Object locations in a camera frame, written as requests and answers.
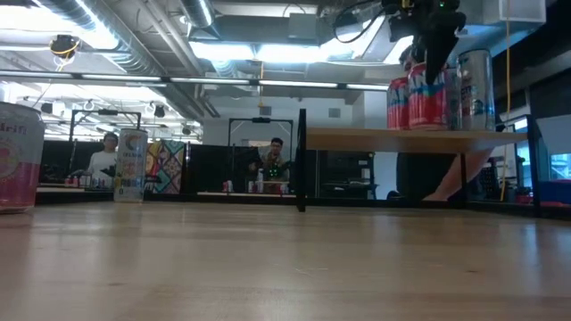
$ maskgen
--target red can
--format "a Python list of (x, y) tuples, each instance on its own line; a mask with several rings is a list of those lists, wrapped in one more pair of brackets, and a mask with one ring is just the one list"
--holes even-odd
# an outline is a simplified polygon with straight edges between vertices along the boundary
[(409, 129), (409, 79), (391, 81), (387, 91), (387, 118), (389, 129)]
[(446, 87), (441, 72), (433, 85), (426, 83), (426, 64), (420, 63), (409, 74), (409, 126), (415, 130), (446, 130), (448, 118)]

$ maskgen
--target white wall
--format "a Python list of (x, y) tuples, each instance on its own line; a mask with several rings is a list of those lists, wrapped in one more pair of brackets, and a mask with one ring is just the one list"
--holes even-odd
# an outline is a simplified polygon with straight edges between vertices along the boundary
[[(294, 149), (296, 147), (297, 120), (301, 108), (306, 109), (309, 127), (347, 128), (352, 125), (352, 106), (345, 104), (343, 99), (305, 98), (299, 102), (292, 98), (270, 97), (263, 98), (262, 101), (265, 106), (272, 107), (270, 118), (294, 121)], [(203, 143), (227, 145), (228, 119), (260, 117), (259, 102), (260, 98), (258, 97), (241, 98), (240, 100), (233, 100), (229, 97), (212, 97), (211, 103), (223, 115), (223, 118), (204, 120)], [(341, 118), (330, 119), (329, 108), (339, 108)], [(234, 122), (233, 129), (238, 124), (239, 122)], [(288, 124), (281, 124), (286, 130), (290, 130)], [(282, 138), (286, 144), (289, 140), (289, 135), (276, 123), (253, 124), (252, 122), (245, 122), (234, 131), (230, 143), (240, 145), (243, 139), (269, 141), (273, 137)]]

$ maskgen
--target colorful poster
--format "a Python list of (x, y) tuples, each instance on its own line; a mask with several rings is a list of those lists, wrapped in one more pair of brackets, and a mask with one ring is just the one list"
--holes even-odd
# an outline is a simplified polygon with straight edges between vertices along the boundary
[(180, 193), (185, 144), (160, 141), (149, 144), (146, 156), (146, 175), (152, 183), (147, 190), (153, 193)]

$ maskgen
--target cable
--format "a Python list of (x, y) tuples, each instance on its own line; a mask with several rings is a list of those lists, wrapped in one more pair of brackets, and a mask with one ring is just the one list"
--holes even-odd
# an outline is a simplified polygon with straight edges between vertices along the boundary
[[(303, 13), (307, 13), (307, 12), (305, 11), (305, 9), (303, 9), (303, 7), (300, 6), (300, 4), (295, 4), (295, 5), (297, 5), (298, 8), (302, 9)], [(285, 17), (285, 16), (286, 16), (287, 8), (289, 8), (290, 6), (292, 6), (292, 4), (287, 4), (287, 5), (285, 6), (284, 12), (282, 13), (282, 17)]]
[(364, 1), (358, 2), (358, 3), (356, 3), (356, 4), (352, 4), (352, 5), (348, 6), (348, 7), (346, 7), (346, 8), (343, 9), (339, 14), (337, 14), (337, 16), (335, 17), (335, 21), (333, 22), (333, 34), (335, 35), (335, 39), (337, 39), (337, 41), (339, 41), (339, 42), (342, 43), (342, 44), (350, 44), (351, 42), (353, 42), (353, 41), (359, 39), (360, 37), (362, 37), (362, 36), (365, 34), (365, 32), (367, 32), (367, 31), (373, 26), (373, 23), (375, 23), (375, 21), (378, 19), (378, 17), (380, 17), (381, 15), (383, 15), (383, 13), (385, 13), (385, 8), (384, 8), (384, 7), (381, 8), (381, 10), (377, 13), (377, 15), (375, 15), (375, 17), (373, 17), (373, 19), (371, 19), (371, 22), (367, 25), (367, 27), (365, 27), (365, 28), (359, 33), (359, 35), (355, 36), (355, 37), (354, 37), (353, 39), (351, 39), (351, 40), (345, 40), (345, 41), (343, 41), (343, 40), (339, 39), (339, 36), (337, 35), (337, 23), (339, 22), (339, 20), (341, 19), (341, 17), (342, 17), (343, 15), (345, 15), (347, 12), (349, 12), (349, 11), (352, 10), (353, 8), (358, 7), (358, 6), (360, 6), (360, 5), (363, 5), (363, 4), (372, 4), (372, 3), (376, 2), (376, 1), (377, 1), (377, 0), (364, 0)]
[[(511, 0), (507, 1), (507, 14), (506, 14), (506, 89), (508, 91), (508, 110), (506, 120), (509, 120), (509, 112), (511, 111), (511, 49), (510, 49), (510, 24), (509, 24), (509, 15), (511, 13)], [(508, 158), (508, 146), (503, 146), (503, 171), (501, 174), (501, 195), (500, 195), (500, 202), (504, 201), (504, 194), (506, 193), (506, 171), (508, 167), (508, 163), (506, 159)]]

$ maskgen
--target shelf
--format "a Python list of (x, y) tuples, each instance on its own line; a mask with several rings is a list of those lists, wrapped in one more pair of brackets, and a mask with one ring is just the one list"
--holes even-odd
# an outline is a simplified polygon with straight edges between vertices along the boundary
[(526, 133), (308, 128), (307, 148), (344, 152), (477, 152), (527, 139)]

